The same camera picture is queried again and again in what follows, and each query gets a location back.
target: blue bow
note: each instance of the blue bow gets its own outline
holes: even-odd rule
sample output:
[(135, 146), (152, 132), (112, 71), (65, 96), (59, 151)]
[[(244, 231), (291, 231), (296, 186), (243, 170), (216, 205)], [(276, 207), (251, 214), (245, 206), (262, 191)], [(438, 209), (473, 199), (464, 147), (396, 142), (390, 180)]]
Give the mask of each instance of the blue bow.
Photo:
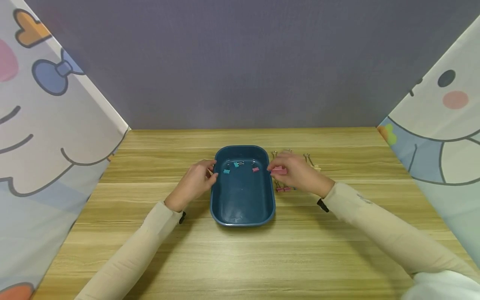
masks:
[(60, 55), (62, 60), (58, 64), (49, 60), (37, 60), (32, 66), (32, 75), (36, 83), (53, 96), (65, 94), (69, 74), (85, 75), (65, 50), (62, 49)]

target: cartoon print fabric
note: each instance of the cartoon print fabric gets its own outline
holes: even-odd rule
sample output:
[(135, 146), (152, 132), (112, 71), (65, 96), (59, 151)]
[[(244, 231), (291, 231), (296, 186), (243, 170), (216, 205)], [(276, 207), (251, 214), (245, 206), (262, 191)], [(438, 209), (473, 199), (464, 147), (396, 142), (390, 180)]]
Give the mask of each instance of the cartoon print fabric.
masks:
[[(446, 218), (464, 213), (454, 206), (478, 208), (480, 213), (479, 53), (480, 18), (378, 127), (447, 224)], [(446, 199), (453, 194), (449, 191), (458, 197)], [(480, 265), (480, 239), (472, 236), (476, 240), (472, 243), (464, 232), (473, 229), (451, 230)]]
[(0, 300), (30, 298), (127, 129), (29, 7), (0, 2)]

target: black wristband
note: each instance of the black wristband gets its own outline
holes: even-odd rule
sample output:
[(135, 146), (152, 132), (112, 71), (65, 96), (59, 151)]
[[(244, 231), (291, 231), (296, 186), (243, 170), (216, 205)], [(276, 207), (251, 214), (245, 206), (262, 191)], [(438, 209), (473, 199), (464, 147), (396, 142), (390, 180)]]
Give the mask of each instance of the black wristband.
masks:
[(318, 205), (319, 207), (321, 207), (321, 208), (322, 208), (324, 211), (326, 211), (327, 213), (330, 211), (330, 210), (328, 209), (328, 207), (325, 205), (325, 203), (322, 201), (321, 198), (318, 199), (317, 205)]

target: left hand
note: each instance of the left hand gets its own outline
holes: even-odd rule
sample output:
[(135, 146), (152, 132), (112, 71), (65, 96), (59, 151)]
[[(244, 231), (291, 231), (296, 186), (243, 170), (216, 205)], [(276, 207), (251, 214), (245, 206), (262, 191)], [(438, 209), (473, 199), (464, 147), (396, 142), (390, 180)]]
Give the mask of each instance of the left hand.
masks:
[(204, 159), (191, 165), (177, 187), (165, 199), (165, 206), (173, 211), (181, 212), (188, 203), (208, 191), (218, 177), (218, 173), (210, 173), (213, 173), (215, 163), (216, 160)]

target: rectangular tray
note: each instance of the rectangular tray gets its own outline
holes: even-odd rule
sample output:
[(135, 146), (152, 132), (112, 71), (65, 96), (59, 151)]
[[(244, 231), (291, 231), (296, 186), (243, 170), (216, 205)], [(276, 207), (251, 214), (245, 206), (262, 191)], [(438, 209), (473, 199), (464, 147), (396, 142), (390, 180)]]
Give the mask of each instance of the rectangular tray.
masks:
[[(261, 226), (275, 214), (267, 152), (258, 146), (227, 146), (215, 155), (218, 179), (210, 195), (210, 213), (223, 226)], [(235, 168), (234, 162), (244, 162)], [(253, 173), (252, 168), (260, 171)]]

